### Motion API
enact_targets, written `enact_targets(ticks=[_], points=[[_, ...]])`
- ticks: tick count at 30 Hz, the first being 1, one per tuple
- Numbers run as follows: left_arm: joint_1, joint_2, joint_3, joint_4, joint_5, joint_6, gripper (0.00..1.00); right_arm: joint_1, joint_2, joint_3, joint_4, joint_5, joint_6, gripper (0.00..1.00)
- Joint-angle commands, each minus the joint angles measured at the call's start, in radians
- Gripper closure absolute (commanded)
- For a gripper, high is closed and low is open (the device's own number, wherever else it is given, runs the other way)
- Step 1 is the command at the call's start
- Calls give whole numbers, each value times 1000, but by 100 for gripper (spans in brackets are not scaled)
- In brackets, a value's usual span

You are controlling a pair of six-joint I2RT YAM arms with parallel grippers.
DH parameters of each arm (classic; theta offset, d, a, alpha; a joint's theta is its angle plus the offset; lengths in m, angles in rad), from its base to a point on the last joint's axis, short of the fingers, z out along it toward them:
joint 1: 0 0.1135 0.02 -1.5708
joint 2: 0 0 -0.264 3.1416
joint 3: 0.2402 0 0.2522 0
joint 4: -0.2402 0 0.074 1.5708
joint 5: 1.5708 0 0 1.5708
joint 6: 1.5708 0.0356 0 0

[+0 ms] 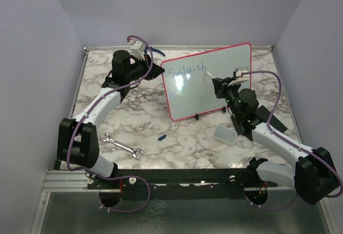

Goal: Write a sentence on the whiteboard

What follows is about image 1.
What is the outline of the red-framed whiteboard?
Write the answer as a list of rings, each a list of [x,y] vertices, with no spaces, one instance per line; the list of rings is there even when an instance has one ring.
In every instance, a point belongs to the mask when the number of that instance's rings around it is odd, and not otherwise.
[[[214,93],[214,77],[232,77],[235,68],[252,69],[252,46],[242,43],[172,58],[161,63],[163,85],[173,121],[226,106]]]

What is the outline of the blue marker cap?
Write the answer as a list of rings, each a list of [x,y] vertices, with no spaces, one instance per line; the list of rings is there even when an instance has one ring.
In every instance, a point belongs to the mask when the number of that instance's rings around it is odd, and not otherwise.
[[[164,140],[166,137],[167,137],[167,135],[164,134],[164,135],[160,136],[160,137],[158,138],[158,140],[159,140],[159,141],[162,141],[162,140]]]

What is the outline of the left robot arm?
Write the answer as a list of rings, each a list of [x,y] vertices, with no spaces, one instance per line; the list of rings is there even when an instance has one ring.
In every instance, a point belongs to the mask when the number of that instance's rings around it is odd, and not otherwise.
[[[97,97],[73,119],[59,124],[57,158],[74,169],[84,169],[100,176],[107,188],[118,183],[117,164],[100,154],[98,129],[108,114],[125,99],[131,86],[151,81],[164,73],[147,55],[134,56],[126,50],[113,53],[112,69],[101,85]]]

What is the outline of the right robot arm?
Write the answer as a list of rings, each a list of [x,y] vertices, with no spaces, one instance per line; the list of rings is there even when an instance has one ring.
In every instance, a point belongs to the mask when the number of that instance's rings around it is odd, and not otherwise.
[[[313,149],[296,142],[272,127],[272,113],[266,111],[261,114],[265,108],[259,105],[255,91],[241,88],[245,81],[245,74],[213,78],[215,96],[226,101],[239,135],[267,147],[288,163],[279,165],[266,159],[252,162],[252,170],[246,173],[247,182],[251,186],[273,182],[291,188],[309,204],[331,197],[336,189],[337,196],[340,196],[342,179],[336,172],[330,153],[322,147]]]

